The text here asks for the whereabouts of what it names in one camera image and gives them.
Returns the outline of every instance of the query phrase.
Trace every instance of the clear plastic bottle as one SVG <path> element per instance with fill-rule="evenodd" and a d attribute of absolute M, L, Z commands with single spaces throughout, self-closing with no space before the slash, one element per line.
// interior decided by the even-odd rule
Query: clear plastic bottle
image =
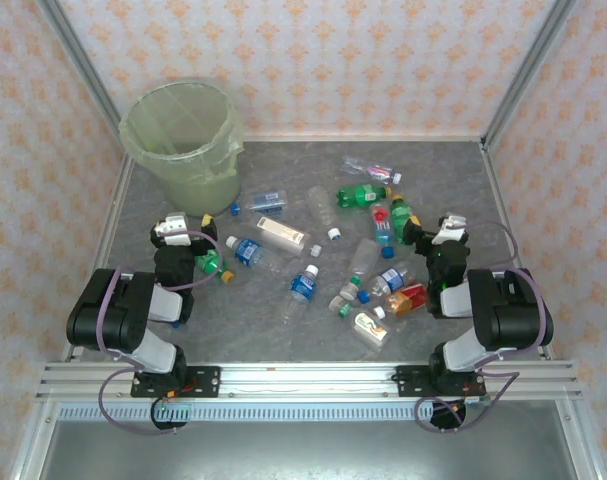
<path fill-rule="evenodd" d="M 352 332 L 375 350 L 380 350 L 390 338 L 390 328 L 376 313 L 354 308 L 339 296 L 332 299 L 329 309 L 339 317 L 347 319 Z"/>
<path fill-rule="evenodd" d="M 414 270 L 407 262 L 399 262 L 370 280 L 358 293 L 358 298 L 363 304 L 375 299 L 376 303 L 381 303 L 383 297 L 408 285 L 413 275 Z"/>
<path fill-rule="evenodd" d="M 394 257 L 394 232 L 390 222 L 391 215 L 385 202 L 376 202 L 370 205 L 370 213 L 374 221 L 374 239 L 382 245 L 381 255 L 388 259 Z"/>
<path fill-rule="evenodd" d="M 359 286 L 372 275 L 380 252 L 378 243 L 369 238 L 361 239 L 347 270 L 346 284 L 341 288 L 341 297 L 350 301 L 356 299 Z"/>
<path fill-rule="evenodd" d="M 306 251 L 309 251 L 313 257 L 321 254 L 321 246 L 314 244 L 309 233 L 301 232 L 273 218 L 255 215 L 252 219 L 252 227 L 256 230 L 260 242 L 280 248 L 292 255 L 301 256 Z"/>
<path fill-rule="evenodd" d="M 239 239 L 233 235 L 225 241 L 234 256 L 243 265 L 269 272 L 279 273 L 283 269 L 283 259 L 276 253 L 261 247 L 249 238 Z"/>
<path fill-rule="evenodd" d="M 250 215 L 251 213 L 260 213 L 266 217 L 271 217 L 285 213 L 286 210 L 287 194 L 285 190 L 243 195 L 237 202 L 230 205 L 230 213 L 233 217 L 241 214 Z"/>
<path fill-rule="evenodd" d="M 310 303 L 316 291 L 318 273 L 319 269 L 316 266 L 308 265 L 301 275 L 297 275 L 292 280 L 292 286 L 281 311 L 285 323 L 295 322 L 303 316 L 307 304 Z"/>
<path fill-rule="evenodd" d="M 372 180 L 381 182 L 384 185 L 389 185 L 390 183 L 398 185 L 401 181 L 401 174 L 395 172 L 392 168 L 370 164 L 362 158 L 351 155 L 343 155 L 341 171 L 352 175 L 367 175 Z"/>
<path fill-rule="evenodd" d="M 334 205 L 327 190 L 320 185 L 312 187 L 307 191 L 306 199 L 312 216 L 316 217 L 324 227 L 329 228 L 327 236 L 330 240 L 341 238 L 341 231 L 336 227 L 338 220 L 334 213 Z"/>

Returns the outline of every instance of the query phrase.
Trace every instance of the blue bottle cap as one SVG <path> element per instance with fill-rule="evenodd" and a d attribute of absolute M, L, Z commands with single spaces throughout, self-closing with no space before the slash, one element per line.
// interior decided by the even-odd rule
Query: blue bottle cap
<path fill-rule="evenodd" d="M 392 258 L 394 256 L 394 247 L 390 247 L 389 245 L 387 247 L 383 247 L 381 249 L 381 256 L 385 259 Z"/>
<path fill-rule="evenodd" d="M 359 301 L 361 303 L 367 303 L 370 301 L 370 296 L 364 290 L 361 290 L 359 293 L 356 294 L 356 296 L 359 297 Z"/>

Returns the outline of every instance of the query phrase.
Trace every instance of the gray work surface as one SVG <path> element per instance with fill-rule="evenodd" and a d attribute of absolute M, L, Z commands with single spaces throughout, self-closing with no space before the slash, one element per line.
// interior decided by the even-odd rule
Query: gray work surface
<path fill-rule="evenodd" d="M 201 423 L 149 438 L 59 423 L 42 480 L 573 480 L 553 402 L 501 402 L 456 435 L 412 422 Z"/>
<path fill-rule="evenodd" d="M 180 345 L 190 363 L 257 361 L 419 361 L 427 360 L 440 342 L 456 338 L 471 328 L 470 319 L 434 319 L 425 309 L 399 322 L 388 319 L 394 335 L 380 352 L 356 338 L 348 325 L 328 310 L 330 300 L 344 284 L 352 254 L 361 237 L 373 238 L 373 224 L 367 209 L 339 209 L 343 236 L 331 242 L 325 229 L 311 217 L 305 202 L 307 190 L 323 185 L 334 196 L 346 185 L 366 183 L 366 178 L 339 171 L 344 154 L 357 155 L 394 167 L 403 174 L 394 188 L 402 193 L 421 220 L 424 229 L 437 231 L 437 221 L 446 212 L 464 215 L 468 222 L 500 221 L 479 147 L 472 142 L 259 142 L 245 143 L 239 155 L 241 195 L 285 189 L 289 198 L 287 223 L 314 235 L 323 252 L 287 258 L 281 277 L 261 274 L 240 264 L 225 250 L 228 267 L 236 278 L 224 285 L 219 279 L 193 291 L 192 316 L 187 325 L 150 328 L 161 338 Z M 155 177 L 136 166 L 118 223 L 109 266 L 130 265 L 154 271 L 154 246 L 150 228 L 174 210 Z M 198 219 L 191 219 L 198 229 Z M 229 212 L 216 216 L 219 240 L 247 231 Z M 468 264 L 485 266 L 509 257 L 504 233 L 497 227 L 469 232 L 472 250 Z M 379 258 L 376 272 L 394 262 L 408 260 L 416 279 L 427 283 L 425 258 L 414 247 L 396 245 L 392 260 Z M 284 324 L 279 311 L 292 277 L 309 263 L 319 267 L 316 294 L 304 317 Z M 196 271 L 195 278 L 204 274 Z M 87 353 L 86 359 L 100 359 Z"/>

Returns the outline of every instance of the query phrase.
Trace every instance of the gray mat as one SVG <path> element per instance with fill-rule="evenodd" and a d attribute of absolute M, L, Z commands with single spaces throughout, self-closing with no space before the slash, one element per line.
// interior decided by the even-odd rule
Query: gray mat
<path fill-rule="evenodd" d="M 341 210 L 343 237 L 330 245 L 325 231 L 309 214 L 305 193 L 324 185 L 331 195 L 361 178 L 339 172 L 341 156 L 353 154 L 390 165 L 403 173 L 400 188 L 406 201 L 427 230 L 437 230 L 438 217 L 448 211 L 470 222 L 499 220 L 496 203 L 479 148 L 475 143 L 416 142 L 315 142 L 246 143 L 239 156 L 242 193 L 283 188 L 289 196 L 288 223 L 315 236 L 324 247 L 319 259 L 288 258 L 281 278 L 261 275 L 232 258 L 228 267 L 236 274 L 230 285 L 209 282 L 193 292 L 195 306 L 188 324 L 179 329 L 149 324 L 162 338 L 180 345 L 189 362 L 256 361 L 418 361 L 427 360 L 434 347 L 471 327 L 469 319 L 435 320 L 425 310 L 406 321 L 390 320 L 393 338 L 374 352 L 355 338 L 346 324 L 327 306 L 343 284 L 355 246 L 363 236 L 372 237 L 367 210 Z M 135 167 L 119 220 L 109 266 L 127 264 L 154 270 L 154 247 L 148 232 L 173 211 L 156 179 Z M 220 238 L 243 234 L 245 228 L 229 213 L 216 217 Z M 198 219 L 191 226 L 197 227 Z M 470 266 L 483 266 L 509 257 L 505 237 L 494 227 L 470 232 Z M 427 281 L 425 259 L 413 247 L 396 246 L 392 260 L 379 259 L 377 271 L 405 259 L 416 270 L 416 279 Z M 316 295 L 303 319 L 284 324 L 278 311 L 293 275 L 315 263 L 320 273 Z M 203 274 L 197 271 L 196 278 Z M 97 357 L 86 354 L 84 358 Z"/>

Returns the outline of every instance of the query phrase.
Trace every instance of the blue bottle label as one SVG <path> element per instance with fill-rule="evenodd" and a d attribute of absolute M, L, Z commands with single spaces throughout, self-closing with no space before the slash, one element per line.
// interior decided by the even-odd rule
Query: blue bottle label
<path fill-rule="evenodd" d="M 403 286 L 403 277 L 394 268 L 390 268 L 387 272 L 381 275 L 383 280 L 387 282 L 388 287 L 392 292 L 396 292 Z"/>
<path fill-rule="evenodd" d="M 304 275 L 297 275 L 294 277 L 294 280 L 292 280 L 290 290 L 300 293 L 308 300 L 312 300 L 312 296 L 316 291 L 316 283 L 314 283 L 314 280 Z"/>
<path fill-rule="evenodd" d="M 254 255 L 254 252 L 256 252 L 256 249 L 259 247 L 260 245 L 255 241 L 250 240 L 249 238 L 244 238 L 236 248 L 234 256 L 238 258 L 239 262 L 241 262 L 243 265 L 249 266 L 252 255 Z"/>

